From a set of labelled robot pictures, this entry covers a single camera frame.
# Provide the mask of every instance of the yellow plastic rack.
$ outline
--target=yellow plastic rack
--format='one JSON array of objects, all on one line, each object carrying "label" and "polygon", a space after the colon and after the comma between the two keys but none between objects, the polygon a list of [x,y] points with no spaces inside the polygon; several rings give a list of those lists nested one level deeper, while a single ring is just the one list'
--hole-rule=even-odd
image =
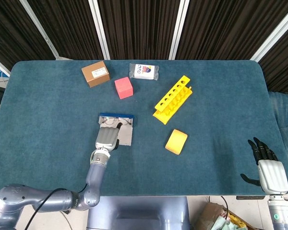
[{"label": "yellow plastic rack", "polygon": [[155,106],[153,116],[161,121],[164,125],[171,119],[181,105],[192,94],[191,87],[187,88],[186,84],[190,79],[183,75],[182,78],[167,92],[167,94]]}]

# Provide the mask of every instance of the plastic bag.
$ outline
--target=plastic bag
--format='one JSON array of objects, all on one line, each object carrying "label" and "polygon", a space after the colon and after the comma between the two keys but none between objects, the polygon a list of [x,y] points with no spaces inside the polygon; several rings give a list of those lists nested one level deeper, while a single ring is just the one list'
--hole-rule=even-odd
[{"label": "plastic bag", "polygon": [[158,80],[159,66],[129,64],[129,77],[147,80]]}]

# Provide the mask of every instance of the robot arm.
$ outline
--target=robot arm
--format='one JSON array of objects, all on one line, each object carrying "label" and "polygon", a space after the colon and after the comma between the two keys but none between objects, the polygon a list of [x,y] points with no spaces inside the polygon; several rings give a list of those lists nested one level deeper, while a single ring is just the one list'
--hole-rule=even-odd
[{"label": "robot arm", "polygon": [[254,138],[254,141],[256,144],[251,140],[248,140],[248,143],[253,150],[259,180],[250,179],[244,174],[241,174],[241,177],[247,183],[260,186],[270,195],[268,206],[274,230],[288,230],[288,199],[283,197],[283,194],[288,192],[285,168],[266,144],[257,138]]},{"label": "robot arm", "polygon": [[26,205],[32,205],[39,212],[86,210],[96,206],[100,199],[100,187],[110,152],[119,144],[116,128],[101,127],[96,140],[96,150],[91,155],[90,168],[86,177],[87,186],[80,193],[66,189],[40,190],[21,184],[5,186],[0,190],[0,229],[14,230]]}]

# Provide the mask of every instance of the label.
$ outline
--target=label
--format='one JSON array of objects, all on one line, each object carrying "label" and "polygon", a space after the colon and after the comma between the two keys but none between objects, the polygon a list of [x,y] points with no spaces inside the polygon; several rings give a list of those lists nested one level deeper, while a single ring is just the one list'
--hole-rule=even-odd
[{"label": "label", "polygon": [[93,78],[98,78],[98,77],[105,75],[107,73],[108,72],[107,72],[105,67],[102,67],[100,69],[96,69],[96,70],[92,71]]},{"label": "label", "polygon": [[155,75],[155,66],[135,64],[134,78],[153,80]]}]

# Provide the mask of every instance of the red block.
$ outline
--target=red block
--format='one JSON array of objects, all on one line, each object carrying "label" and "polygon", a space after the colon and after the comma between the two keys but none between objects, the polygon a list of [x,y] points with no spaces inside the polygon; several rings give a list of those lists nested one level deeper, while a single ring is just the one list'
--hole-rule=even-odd
[{"label": "red block", "polygon": [[133,95],[133,87],[128,77],[115,80],[114,83],[120,99]]}]

